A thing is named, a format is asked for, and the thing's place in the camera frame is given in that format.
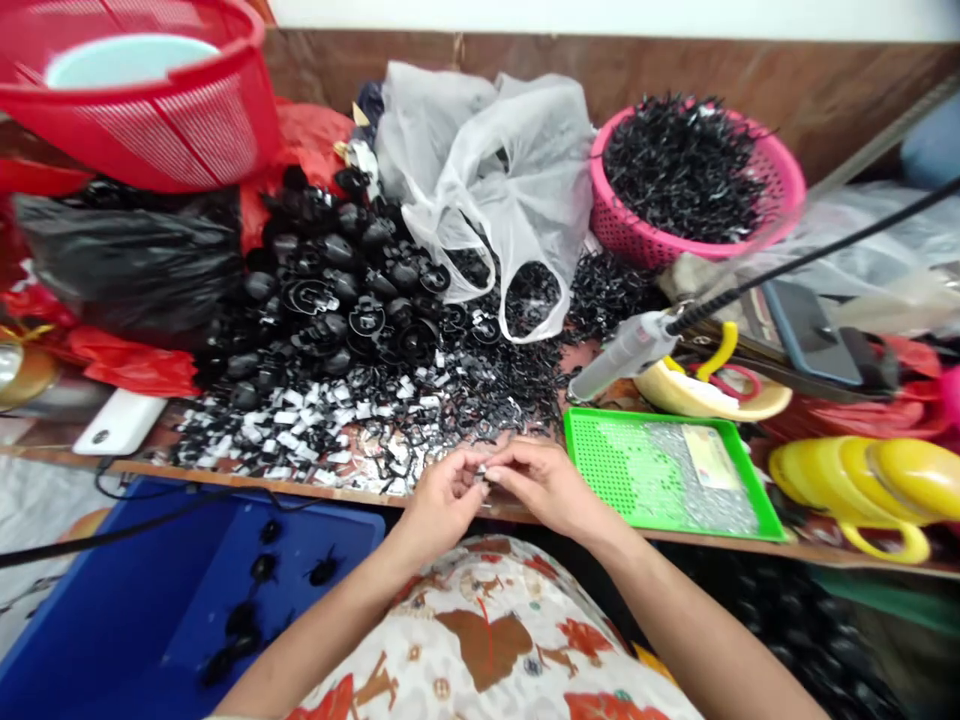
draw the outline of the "wooden wall panel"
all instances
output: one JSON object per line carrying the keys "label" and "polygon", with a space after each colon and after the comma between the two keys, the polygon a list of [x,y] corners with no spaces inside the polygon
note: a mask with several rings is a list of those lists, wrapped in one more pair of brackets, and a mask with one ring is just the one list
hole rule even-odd
{"label": "wooden wall panel", "polygon": [[960,46],[270,29],[277,94],[347,110],[388,60],[576,78],[602,123],[646,94],[718,95],[778,130],[814,183],[960,69]]}
{"label": "wooden wall panel", "polygon": [[263,18],[267,25],[276,25],[276,18],[273,17],[273,11],[270,9],[269,0],[247,0],[247,3],[257,11],[257,14]]}

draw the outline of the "red plastic basket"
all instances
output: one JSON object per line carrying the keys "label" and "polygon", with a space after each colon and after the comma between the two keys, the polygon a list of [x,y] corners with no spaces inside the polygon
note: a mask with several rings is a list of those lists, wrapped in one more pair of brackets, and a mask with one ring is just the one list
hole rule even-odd
{"label": "red plastic basket", "polygon": [[[209,190],[267,164],[280,147],[260,17],[237,0],[4,0],[0,110],[110,177],[159,192]],[[60,53],[117,35],[167,33],[220,54],[165,80],[51,90]]]}
{"label": "red plastic basket", "polygon": [[[762,238],[764,245],[779,242],[796,226],[799,213],[794,211],[799,210],[807,195],[800,165],[787,147],[766,128],[731,110],[724,112],[734,120],[745,122],[750,132],[760,137],[748,168],[767,183],[766,192],[757,208],[764,216],[763,223],[741,243],[715,245],[671,235],[638,218],[617,199],[603,171],[603,153],[610,136],[624,118],[635,112],[635,108],[629,107],[610,118],[597,134],[590,153],[590,175],[593,179],[590,229],[606,248],[640,267],[660,268],[675,261],[683,252],[708,260],[725,260],[746,251],[757,238]],[[783,217],[790,213],[792,216],[781,223]],[[768,226],[774,223],[781,224],[767,234],[765,231]]]}

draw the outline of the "white power strip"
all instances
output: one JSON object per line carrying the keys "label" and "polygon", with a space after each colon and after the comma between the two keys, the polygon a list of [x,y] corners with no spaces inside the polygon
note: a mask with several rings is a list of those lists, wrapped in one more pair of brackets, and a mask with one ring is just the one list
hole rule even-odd
{"label": "white power strip", "polygon": [[73,445],[78,455],[129,455],[143,443],[160,413],[165,398],[118,389]]}

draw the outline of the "red plastic bag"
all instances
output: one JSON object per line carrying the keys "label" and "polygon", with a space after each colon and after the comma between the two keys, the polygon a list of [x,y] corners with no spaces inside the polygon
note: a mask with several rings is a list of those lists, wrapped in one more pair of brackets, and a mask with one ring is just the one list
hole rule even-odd
{"label": "red plastic bag", "polygon": [[55,167],[24,158],[0,157],[0,193],[60,197],[78,192],[94,178],[93,173]]}
{"label": "red plastic bag", "polygon": [[84,375],[110,385],[153,397],[199,395],[193,384],[193,355],[128,342],[94,327],[75,328],[70,348],[91,360]]}
{"label": "red plastic bag", "polygon": [[52,292],[38,282],[21,290],[8,290],[0,294],[7,314],[18,320],[36,318],[59,328],[76,327],[78,320]]}
{"label": "red plastic bag", "polygon": [[947,432],[950,421],[936,382],[942,371],[936,351],[915,340],[893,335],[881,337],[896,353],[902,373],[913,372],[931,379],[904,383],[890,403],[839,405],[795,393],[786,410],[763,421],[763,429],[781,442],[837,435],[933,440]]}
{"label": "red plastic bag", "polygon": [[277,98],[277,115],[283,148],[270,168],[240,186],[244,255],[262,245],[260,232],[269,218],[260,193],[275,194],[282,187],[283,171],[290,165],[302,167],[312,185],[329,188],[335,195],[345,197],[333,181],[337,171],[345,167],[333,151],[333,145],[350,140],[350,133],[356,127],[354,122],[327,107],[290,103],[280,98]]}

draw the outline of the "floral print clothing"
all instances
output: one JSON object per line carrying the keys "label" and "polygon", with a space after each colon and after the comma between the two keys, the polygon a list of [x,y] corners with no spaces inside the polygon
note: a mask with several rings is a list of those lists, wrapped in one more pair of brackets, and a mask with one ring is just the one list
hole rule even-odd
{"label": "floral print clothing", "polygon": [[570,573],[491,535],[414,576],[289,720],[700,717],[634,659]]}

